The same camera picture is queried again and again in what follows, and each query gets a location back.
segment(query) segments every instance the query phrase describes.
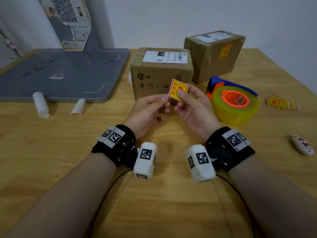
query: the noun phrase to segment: black cable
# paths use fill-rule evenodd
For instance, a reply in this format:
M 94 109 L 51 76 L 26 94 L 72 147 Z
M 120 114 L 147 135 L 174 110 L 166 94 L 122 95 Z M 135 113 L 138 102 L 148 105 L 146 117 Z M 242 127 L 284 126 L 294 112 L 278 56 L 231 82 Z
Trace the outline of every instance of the black cable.
M 249 209 L 249 207 L 247 206 L 247 203 L 245 202 L 245 200 L 243 199 L 242 195 L 240 194 L 240 192 L 236 189 L 236 187 L 233 186 L 233 184 L 230 183 L 229 180 L 227 180 L 226 178 L 222 177 L 221 175 L 219 174 L 216 174 L 216 176 L 218 176 L 219 178 L 223 179 L 224 181 L 226 181 L 237 193 L 238 195 L 240 196 L 243 204 L 245 205 L 247 211 L 248 211 L 248 215 L 249 215 L 249 218 L 250 218 L 250 222 L 251 222 L 251 227 L 252 227 L 252 233 L 253 233 L 253 238 L 256 237 L 256 231 L 254 229 L 254 225 L 253 225 L 253 220 L 252 220 L 252 214 L 251 214 L 251 211 Z
M 97 216 L 98 216 L 98 213 L 99 213 L 99 211 L 100 211 L 100 209 L 101 209 L 101 207 L 102 207 L 102 204 L 103 204 L 103 202 L 105 201 L 107 195 L 109 194 L 111 188 L 112 188 L 113 185 L 121 178 L 121 176 L 123 176 L 124 174 L 128 173 L 129 171 L 133 171 L 133 169 L 128 169 L 128 170 L 126 170 L 125 172 L 123 172 L 123 173 L 122 173 L 121 175 L 119 175 L 119 176 L 113 181 L 113 183 L 110 185 L 108 191 L 106 192 L 105 196 L 103 197 L 103 199 L 102 199 L 102 201 L 101 201 L 101 203 L 100 203 L 100 205 L 99 205 L 99 207 L 98 207 L 98 209 L 97 209 L 97 212 L 96 212 L 96 214 L 95 214 L 95 216 L 94 216 L 94 218 L 93 218 L 93 222 L 92 222 L 91 227 L 90 227 L 90 230 L 89 230 L 88 238 L 90 238 L 90 236 L 91 236 L 91 234 L 92 234 L 92 232 L 93 232 L 93 225 L 94 225 L 94 223 L 95 223 L 95 221 L 96 221 L 96 219 L 97 219 Z

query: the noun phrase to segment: wrist strap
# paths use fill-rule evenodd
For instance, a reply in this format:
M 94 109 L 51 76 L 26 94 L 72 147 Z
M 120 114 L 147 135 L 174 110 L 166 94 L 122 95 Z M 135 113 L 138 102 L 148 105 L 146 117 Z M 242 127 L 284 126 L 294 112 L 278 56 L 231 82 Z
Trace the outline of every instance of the wrist strap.
M 210 158 L 218 159 L 221 167 L 228 172 L 255 154 L 250 144 L 250 141 L 236 129 L 223 127 L 209 137 L 206 141 L 206 149 Z
M 125 163 L 128 153 L 132 150 L 135 135 L 131 129 L 119 124 L 116 127 L 110 127 L 97 141 L 91 152 L 103 153 L 119 167 Z

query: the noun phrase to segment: blue tape dispenser handle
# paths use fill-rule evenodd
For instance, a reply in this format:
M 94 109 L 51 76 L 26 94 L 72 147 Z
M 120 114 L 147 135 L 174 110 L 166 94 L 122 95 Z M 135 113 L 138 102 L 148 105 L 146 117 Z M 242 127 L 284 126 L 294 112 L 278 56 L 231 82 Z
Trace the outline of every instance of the blue tape dispenser handle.
M 209 90 L 212 90 L 213 87 L 215 86 L 216 83 L 220 83 L 220 82 L 224 82 L 224 86 L 235 86 L 235 87 L 239 87 L 239 88 L 243 88 L 244 90 L 252 93 L 254 96 L 258 96 L 258 94 L 253 91 L 251 88 L 248 88 L 246 86 L 243 86 L 243 85 L 240 85 L 240 84 L 237 84 L 237 83 L 234 83 L 234 82 L 230 82 L 228 80 L 225 80 L 225 79 L 222 79 L 218 76 L 211 76 L 210 77 L 210 80 L 209 80 L 209 83 L 208 83 L 208 88 Z

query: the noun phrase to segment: yellow tape roll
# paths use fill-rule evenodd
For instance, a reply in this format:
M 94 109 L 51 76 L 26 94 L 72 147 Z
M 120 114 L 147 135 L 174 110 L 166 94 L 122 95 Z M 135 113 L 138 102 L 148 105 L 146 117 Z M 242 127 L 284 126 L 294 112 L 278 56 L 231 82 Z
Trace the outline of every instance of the yellow tape roll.
M 260 107 L 256 96 L 234 86 L 222 86 L 214 90 L 211 103 L 218 120 L 230 125 L 245 124 Z

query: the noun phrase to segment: fingernail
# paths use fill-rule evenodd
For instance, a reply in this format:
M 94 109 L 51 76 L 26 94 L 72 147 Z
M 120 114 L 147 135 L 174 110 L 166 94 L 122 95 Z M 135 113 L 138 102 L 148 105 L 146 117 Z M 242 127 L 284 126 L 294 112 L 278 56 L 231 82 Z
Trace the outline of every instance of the fingernail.
M 167 95 L 163 95 L 163 96 L 162 96 L 162 100 L 163 100 L 163 101 L 167 101 L 167 100 L 168 100 L 168 96 L 167 96 Z

